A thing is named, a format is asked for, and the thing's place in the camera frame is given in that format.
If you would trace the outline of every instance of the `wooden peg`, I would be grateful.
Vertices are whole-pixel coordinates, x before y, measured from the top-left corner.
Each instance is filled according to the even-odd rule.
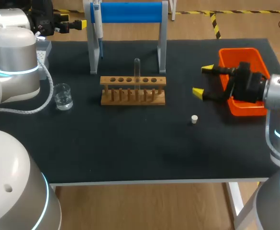
[[[108,95],[108,85],[105,85],[105,94]]]
[[[151,91],[151,101],[153,102],[155,98],[155,89],[152,89]]]
[[[146,89],[143,89],[143,98],[145,102],[146,102],[146,95],[147,95]]]
[[[139,101],[139,90],[138,89],[135,90],[135,100]]]
[[[130,101],[130,89],[128,88],[128,101]]]
[[[111,101],[114,102],[114,89],[111,89]]]
[[[119,90],[120,90],[119,92],[120,92],[120,102],[121,102],[122,101],[122,97],[123,97],[123,91],[122,91],[122,88],[120,88]]]
[[[161,94],[161,93],[162,93],[162,88],[163,88],[162,85],[160,85],[160,86],[159,86],[159,89],[158,89],[158,94]]]

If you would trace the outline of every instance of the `test tube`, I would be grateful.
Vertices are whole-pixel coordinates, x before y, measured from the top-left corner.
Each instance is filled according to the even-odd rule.
[[[141,61],[139,58],[134,59],[134,89],[140,90]]]

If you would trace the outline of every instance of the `small beaker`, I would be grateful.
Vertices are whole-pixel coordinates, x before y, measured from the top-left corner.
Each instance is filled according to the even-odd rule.
[[[61,83],[54,86],[54,97],[59,110],[68,110],[73,107],[71,88],[68,84]]]

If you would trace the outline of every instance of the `table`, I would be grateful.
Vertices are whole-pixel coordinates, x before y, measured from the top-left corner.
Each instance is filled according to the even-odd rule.
[[[61,112],[51,102],[34,115],[0,114],[0,130],[26,147],[53,185],[235,182],[227,186],[236,216],[243,208],[236,181],[264,181],[278,168],[264,117],[234,117],[226,104],[192,96],[192,87],[221,92],[219,78],[200,69],[218,64],[224,47],[255,47],[269,72],[280,74],[266,39],[168,41],[166,106],[108,107],[100,106],[99,76],[131,76],[134,58],[142,76],[161,76],[156,42],[105,42],[98,75],[89,74],[86,42],[53,42],[49,70],[55,84],[71,86],[73,108]],[[42,81],[38,96],[5,107],[37,108],[48,92]],[[199,117],[193,126],[192,115]]]

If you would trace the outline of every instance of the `blue bar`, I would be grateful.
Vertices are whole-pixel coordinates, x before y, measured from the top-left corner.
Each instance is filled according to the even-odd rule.
[[[93,3],[91,21],[95,23]],[[101,19],[103,23],[161,23],[161,2],[102,2]]]

